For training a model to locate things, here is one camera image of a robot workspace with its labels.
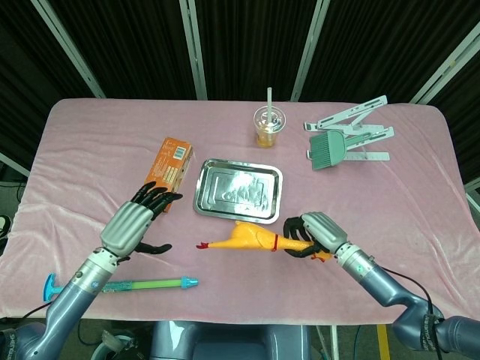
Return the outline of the stainless steel rectangular tray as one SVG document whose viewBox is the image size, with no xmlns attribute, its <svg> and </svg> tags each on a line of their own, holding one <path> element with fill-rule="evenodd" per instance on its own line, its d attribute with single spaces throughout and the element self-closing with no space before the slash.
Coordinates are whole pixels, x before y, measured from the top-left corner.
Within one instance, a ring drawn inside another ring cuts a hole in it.
<svg viewBox="0 0 480 360">
<path fill-rule="evenodd" d="M 193 208 L 200 215 L 272 224 L 279 218 L 283 180 L 275 166 L 211 158 L 201 166 Z"/>
</svg>

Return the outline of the yellow rubber chicken toy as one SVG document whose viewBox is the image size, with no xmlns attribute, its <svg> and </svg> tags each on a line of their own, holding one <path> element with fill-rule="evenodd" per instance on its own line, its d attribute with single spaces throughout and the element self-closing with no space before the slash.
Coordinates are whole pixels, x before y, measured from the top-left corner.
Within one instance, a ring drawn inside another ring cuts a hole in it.
<svg viewBox="0 0 480 360">
<path fill-rule="evenodd" d="M 332 255 L 327 250 L 323 250 L 316 241 L 287 238 L 254 223 L 239 220 L 235 222 L 227 240 L 202 241 L 196 245 L 196 248 L 199 250 L 295 251 L 300 253 L 302 257 L 307 252 L 306 257 L 310 257 L 312 260 L 320 260 L 323 263 L 332 258 Z"/>
</svg>

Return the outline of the teal dust brush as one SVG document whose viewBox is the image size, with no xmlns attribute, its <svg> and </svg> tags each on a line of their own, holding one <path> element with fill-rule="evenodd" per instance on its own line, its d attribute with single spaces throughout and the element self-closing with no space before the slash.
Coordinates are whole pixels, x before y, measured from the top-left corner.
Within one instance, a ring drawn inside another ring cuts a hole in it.
<svg viewBox="0 0 480 360">
<path fill-rule="evenodd" d="M 310 138 L 308 158 L 313 170 L 333 167 L 344 160 L 347 148 L 368 140 L 370 132 L 346 138 L 339 130 L 328 130 Z"/>
</svg>

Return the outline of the white aluminium frame post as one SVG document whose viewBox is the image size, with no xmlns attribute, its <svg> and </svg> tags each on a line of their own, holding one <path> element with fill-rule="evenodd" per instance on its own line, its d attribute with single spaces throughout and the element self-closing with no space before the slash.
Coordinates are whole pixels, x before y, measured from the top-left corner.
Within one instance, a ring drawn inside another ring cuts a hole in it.
<svg viewBox="0 0 480 360">
<path fill-rule="evenodd" d="M 178 2 L 181 11 L 181 18 L 184 27 L 184 35 L 187 43 L 187 51 L 190 60 L 190 68 L 193 76 L 196 98 L 199 101 L 207 101 L 208 92 L 203 66 L 203 54 L 197 19 L 196 2 L 195 0 L 178 0 Z"/>
<path fill-rule="evenodd" d="M 480 52 L 480 32 L 468 34 L 409 101 L 428 104 Z"/>
<path fill-rule="evenodd" d="M 17 171 L 18 173 L 22 174 L 23 176 L 25 177 L 30 176 L 30 171 L 28 169 L 26 169 L 24 166 L 17 163 L 15 160 L 6 156 L 1 151 L 0 151 L 0 161 L 6 164 L 7 166 L 9 166 L 10 168 L 12 168 L 13 170 Z"/>
<path fill-rule="evenodd" d="M 469 205 L 480 213 L 480 182 L 467 184 L 465 192 Z"/>
<path fill-rule="evenodd" d="M 310 70 L 311 62 L 317 48 L 318 40 L 320 39 L 323 24 L 328 13 L 330 2 L 331 0 L 316 0 L 316 6 L 310 21 L 310 27 L 305 40 L 304 50 L 298 66 L 295 83 L 290 97 L 292 102 L 298 102 L 301 97 L 302 90 Z"/>
<path fill-rule="evenodd" d="M 62 24 L 49 0 L 30 0 L 30 2 L 92 94 L 96 98 L 106 98 L 107 96 L 97 77 Z"/>
</svg>

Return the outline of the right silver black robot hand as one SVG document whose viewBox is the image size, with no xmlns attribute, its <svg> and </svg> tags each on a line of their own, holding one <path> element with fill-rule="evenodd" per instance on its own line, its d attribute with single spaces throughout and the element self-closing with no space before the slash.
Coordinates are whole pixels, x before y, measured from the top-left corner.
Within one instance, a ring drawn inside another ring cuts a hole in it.
<svg viewBox="0 0 480 360">
<path fill-rule="evenodd" d="M 295 242 L 308 242 L 302 250 L 285 249 L 295 258 L 320 259 L 325 262 L 326 254 L 335 255 L 341 246 L 347 243 L 347 233 L 330 217 L 319 211 L 304 213 L 298 217 L 287 218 L 283 224 L 283 237 Z"/>
</svg>

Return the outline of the green blue water squirter toy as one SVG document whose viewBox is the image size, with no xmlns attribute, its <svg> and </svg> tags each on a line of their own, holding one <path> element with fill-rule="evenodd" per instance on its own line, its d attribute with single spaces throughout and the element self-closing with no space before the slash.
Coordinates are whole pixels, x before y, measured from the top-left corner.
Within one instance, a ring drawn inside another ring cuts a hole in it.
<svg viewBox="0 0 480 360">
<path fill-rule="evenodd" d="M 121 293 L 137 290 L 157 290 L 157 289 L 169 289 L 180 288 L 183 290 L 197 287 L 200 281 L 195 277 L 182 276 L 174 279 L 162 279 L 162 280 L 122 280 L 122 281 L 110 281 L 107 282 L 103 289 L 103 293 Z M 47 303 L 53 299 L 53 296 L 58 295 L 62 290 L 62 286 L 55 286 L 56 275 L 50 273 L 43 285 L 43 302 Z"/>
</svg>

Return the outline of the clear plastic cup orange drink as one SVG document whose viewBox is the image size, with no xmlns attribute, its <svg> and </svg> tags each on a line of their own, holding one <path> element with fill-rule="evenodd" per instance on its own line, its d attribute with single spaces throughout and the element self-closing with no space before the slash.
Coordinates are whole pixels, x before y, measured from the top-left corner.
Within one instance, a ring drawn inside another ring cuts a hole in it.
<svg viewBox="0 0 480 360">
<path fill-rule="evenodd" d="M 276 106 L 262 106 L 253 115 L 253 124 L 256 129 L 256 143 L 262 148 L 270 148 L 275 145 L 278 134 L 287 123 L 285 113 Z"/>
</svg>

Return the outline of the grey robot torso base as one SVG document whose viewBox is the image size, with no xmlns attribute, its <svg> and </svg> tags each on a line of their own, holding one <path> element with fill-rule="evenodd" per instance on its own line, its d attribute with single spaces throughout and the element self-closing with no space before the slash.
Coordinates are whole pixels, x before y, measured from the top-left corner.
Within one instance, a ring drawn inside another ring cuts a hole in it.
<svg viewBox="0 0 480 360">
<path fill-rule="evenodd" d="M 311 360 L 306 325 L 155 323 L 149 360 Z"/>
</svg>

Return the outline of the white folding laptop stand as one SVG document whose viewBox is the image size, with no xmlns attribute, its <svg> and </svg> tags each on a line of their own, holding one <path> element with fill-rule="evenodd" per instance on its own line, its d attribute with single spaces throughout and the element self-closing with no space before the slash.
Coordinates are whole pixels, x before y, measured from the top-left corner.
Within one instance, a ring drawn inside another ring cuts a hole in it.
<svg viewBox="0 0 480 360">
<path fill-rule="evenodd" d="M 394 128 L 384 127 L 381 124 L 364 123 L 365 118 L 373 113 L 374 110 L 384 107 L 387 104 L 387 97 L 381 95 L 349 109 L 321 118 L 320 120 L 306 121 L 303 124 L 303 128 L 305 131 L 313 133 L 313 136 L 323 134 L 330 130 L 338 130 L 341 131 L 346 138 L 370 132 L 371 136 L 369 139 L 347 148 L 343 161 L 389 161 L 389 153 L 385 151 L 369 152 L 365 150 L 365 146 L 393 137 L 395 135 Z"/>
</svg>

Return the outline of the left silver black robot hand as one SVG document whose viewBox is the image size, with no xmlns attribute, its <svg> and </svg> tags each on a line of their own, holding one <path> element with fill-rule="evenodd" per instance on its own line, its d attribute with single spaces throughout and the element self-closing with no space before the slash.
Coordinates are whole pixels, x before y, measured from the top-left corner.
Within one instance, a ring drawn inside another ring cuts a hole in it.
<svg viewBox="0 0 480 360">
<path fill-rule="evenodd" d="M 102 247 L 124 262 L 132 253 L 160 255 L 169 251 L 171 244 L 154 246 L 143 242 L 152 222 L 167 207 L 183 197 L 180 193 L 158 187 L 155 181 L 144 184 L 113 215 L 100 233 Z"/>
</svg>

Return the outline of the orange cardboard snack box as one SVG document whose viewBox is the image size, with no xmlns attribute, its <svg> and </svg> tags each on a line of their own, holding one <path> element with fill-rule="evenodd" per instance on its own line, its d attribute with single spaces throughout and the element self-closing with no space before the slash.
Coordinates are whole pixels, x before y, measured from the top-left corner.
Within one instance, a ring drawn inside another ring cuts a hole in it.
<svg viewBox="0 0 480 360">
<path fill-rule="evenodd" d="M 176 193 L 187 172 L 192 154 L 193 148 L 189 142 L 166 137 L 144 183 L 156 182 L 156 188 L 166 188 Z"/>
</svg>

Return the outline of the black pleated curtain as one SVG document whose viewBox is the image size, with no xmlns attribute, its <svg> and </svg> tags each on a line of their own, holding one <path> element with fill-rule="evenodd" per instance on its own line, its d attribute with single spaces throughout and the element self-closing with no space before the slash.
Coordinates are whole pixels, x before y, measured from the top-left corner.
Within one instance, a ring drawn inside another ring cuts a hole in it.
<svg viewBox="0 0 480 360">
<path fill-rule="evenodd" d="M 179 0 L 48 0 L 108 98 L 196 97 Z M 317 0 L 194 0 L 206 93 L 288 101 Z M 480 23 L 480 0 L 330 0 L 301 101 L 406 103 Z M 0 0 L 0 153 L 30 168 L 47 117 L 92 91 L 31 0 Z M 480 177 L 480 52 L 433 97 Z"/>
</svg>

